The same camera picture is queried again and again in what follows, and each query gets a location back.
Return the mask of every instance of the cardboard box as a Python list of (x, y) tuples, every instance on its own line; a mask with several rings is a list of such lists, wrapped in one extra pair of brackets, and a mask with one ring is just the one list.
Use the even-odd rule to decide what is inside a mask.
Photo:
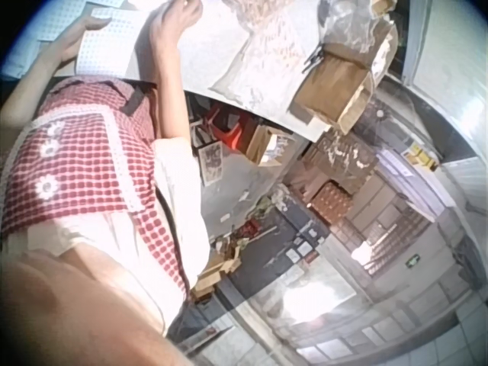
[(281, 165), (283, 157), (294, 143), (287, 133), (256, 120), (248, 120), (239, 140), (238, 150), (259, 166)]
[(307, 76), (294, 101), (346, 134), (362, 115), (373, 92), (374, 80), (368, 70), (326, 54)]
[(236, 248), (233, 258), (227, 260), (215, 251), (210, 252), (207, 267), (198, 276), (198, 281), (192, 289), (193, 293), (201, 296), (208, 294), (210, 289), (222, 280), (223, 273), (233, 272), (239, 267), (241, 263), (239, 256), (239, 247)]
[(348, 133), (395, 57), (398, 48), (395, 24), (380, 19), (374, 39), (367, 53), (343, 44), (327, 44), (324, 60), (307, 76), (294, 101), (337, 130)]

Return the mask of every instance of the paper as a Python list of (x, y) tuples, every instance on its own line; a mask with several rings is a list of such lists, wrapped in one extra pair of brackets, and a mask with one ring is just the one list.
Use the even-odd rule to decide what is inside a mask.
[(2, 75), (20, 79), (31, 67), (39, 53), (40, 42), (32, 34), (24, 32), (7, 55), (2, 70)]
[(298, 247), (298, 252), (304, 257), (313, 250), (312, 246), (308, 242), (303, 242), (301, 246)]
[(51, 0), (36, 14), (28, 29), (38, 40), (55, 40), (77, 17), (85, 0)]
[(297, 263), (301, 260), (301, 257), (293, 249), (288, 250), (285, 254), (293, 263)]
[(103, 6), (111, 6), (112, 8), (119, 8), (124, 0), (89, 0), (94, 4), (99, 4)]
[(139, 10), (152, 11), (170, 0), (129, 0)]
[(91, 15), (112, 18), (112, 21), (101, 30), (85, 32), (76, 73), (123, 78), (149, 12), (97, 8), (93, 9)]

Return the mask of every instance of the plastic bag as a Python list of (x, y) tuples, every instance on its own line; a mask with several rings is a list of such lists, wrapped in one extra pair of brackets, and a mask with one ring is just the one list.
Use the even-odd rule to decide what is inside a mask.
[(371, 0), (320, 0), (319, 35), (324, 43), (340, 43), (366, 53), (374, 44), (378, 19)]
[(248, 39), (210, 89), (271, 118), (287, 108), (286, 93), (305, 57), (290, 21), (277, 14)]
[(223, 0), (237, 14), (239, 23), (248, 31), (256, 31), (276, 12), (293, 0)]

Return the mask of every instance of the box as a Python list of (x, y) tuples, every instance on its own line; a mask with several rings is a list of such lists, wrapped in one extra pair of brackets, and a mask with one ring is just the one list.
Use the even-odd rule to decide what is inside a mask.
[(291, 136), (284, 131), (248, 120), (237, 149), (259, 166), (277, 166), (293, 144)]
[(307, 205), (329, 225), (336, 225), (352, 207), (352, 197), (329, 181)]
[(211, 251), (207, 267), (198, 276), (198, 281), (193, 287), (192, 292), (199, 294), (199, 296), (210, 293), (214, 285), (222, 280), (224, 273), (233, 272), (239, 267), (241, 263), (239, 256), (239, 247), (236, 248), (234, 256), (231, 259), (225, 259), (216, 251)]
[(294, 101), (346, 134), (363, 113), (373, 92), (374, 80), (368, 70), (326, 54), (307, 76)]
[(384, 19), (378, 20), (374, 39), (367, 53), (343, 44), (327, 44), (324, 60), (307, 76), (294, 102), (347, 134), (364, 112), (398, 48), (397, 28)]

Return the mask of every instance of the brown crate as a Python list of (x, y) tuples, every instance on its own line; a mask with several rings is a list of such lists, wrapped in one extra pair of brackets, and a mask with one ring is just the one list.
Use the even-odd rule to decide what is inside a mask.
[(336, 225), (352, 207), (352, 198), (333, 182), (325, 183), (312, 199), (311, 207), (327, 223)]
[(307, 76), (294, 101), (344, 134), (357, 122), (374, 91), (368, 70), (327, 54)]

